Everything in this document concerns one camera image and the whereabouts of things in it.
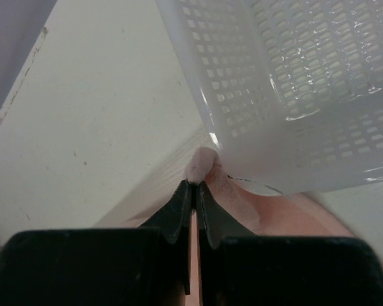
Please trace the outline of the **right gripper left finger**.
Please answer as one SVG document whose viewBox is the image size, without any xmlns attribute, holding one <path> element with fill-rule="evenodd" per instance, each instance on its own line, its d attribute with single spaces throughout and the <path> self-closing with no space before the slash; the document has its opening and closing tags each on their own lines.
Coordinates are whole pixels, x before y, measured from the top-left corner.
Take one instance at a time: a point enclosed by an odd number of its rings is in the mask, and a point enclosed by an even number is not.
<svg viewBox="0 0 383 306">
<path fill-rule="evenodd" d="M 179 284 L 184 294 L 190 294 L 190 226 L 192 185 L 182 180 L 170 200 L 143 222 L 140 229 L 159 231 L 156 269 L 157 285 Z"/>
</svg>

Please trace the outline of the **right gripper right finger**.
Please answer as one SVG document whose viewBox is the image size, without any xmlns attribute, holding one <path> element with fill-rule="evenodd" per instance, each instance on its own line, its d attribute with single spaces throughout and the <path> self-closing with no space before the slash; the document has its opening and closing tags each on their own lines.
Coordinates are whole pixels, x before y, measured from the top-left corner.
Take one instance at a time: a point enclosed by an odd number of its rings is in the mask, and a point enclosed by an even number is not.
<svg viewBox="0 0 383 306">
<path fill-rule="evenodd" d="M 255 236 L 218 204 L 205 182 L 196 187 L 196 209 L 199 230 L 212 249 L 217 249 L 223 238 Z"/>
</svg>

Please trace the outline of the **pink towel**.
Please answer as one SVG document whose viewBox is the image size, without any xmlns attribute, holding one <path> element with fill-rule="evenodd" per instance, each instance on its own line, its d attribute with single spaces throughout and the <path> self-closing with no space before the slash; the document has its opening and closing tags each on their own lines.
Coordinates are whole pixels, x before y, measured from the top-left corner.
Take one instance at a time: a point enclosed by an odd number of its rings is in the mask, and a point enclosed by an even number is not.
<svg viewBox="0 0 383 306">
<path fill-rule="evenodd" d="M 218 204 L 256 235 L 269 236 L 336 236 L 353 234 L 332 213 L 301 194 L 293 199 L 284 196 L 265 197 L 249 193 L 227 176 L 217 152 L 198 148 L 184 169 L 184 179 L 205 182 Z M 153 305 L 214 305 L 225 285 L 229 264 L 222 247 L 210 248 L 199 230 L 197 216 L 192 222 L 190 295 L 170 291 Z"/>
</svg>

